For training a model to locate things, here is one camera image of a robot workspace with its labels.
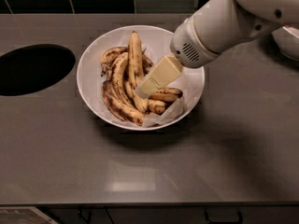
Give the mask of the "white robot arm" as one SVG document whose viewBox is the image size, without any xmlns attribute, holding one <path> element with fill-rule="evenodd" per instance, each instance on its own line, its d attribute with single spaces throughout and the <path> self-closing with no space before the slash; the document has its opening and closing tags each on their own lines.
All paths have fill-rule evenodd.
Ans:
<svg viewBox="0 0 299 224">
<path fill-rule="evenodd" d="M 182 69 L 200 68 L 238 44 L 299 24 L 299 0 L 209 0 L 173 33 L 163 56 L 135 88 L 147 98 L 178 79 Z"/>
</svg>

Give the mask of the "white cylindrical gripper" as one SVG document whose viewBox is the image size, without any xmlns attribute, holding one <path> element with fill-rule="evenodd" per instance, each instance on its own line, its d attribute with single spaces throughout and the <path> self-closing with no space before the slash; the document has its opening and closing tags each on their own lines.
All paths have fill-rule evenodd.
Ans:
<svg viewBox="0 0 299 224">
<path fill-rule="evenodd" d="M 153 65 L 135 88 L 135 93 L 142 99 L 149 98 L 178 79 L 183 65 L 202 67 L 227 49 L 277 28 L 277 23 L 249 13 L 236 0 L 209 0 L 174 32 L 170 50 L 175 56 L 163 56 Z"/>
</svg>

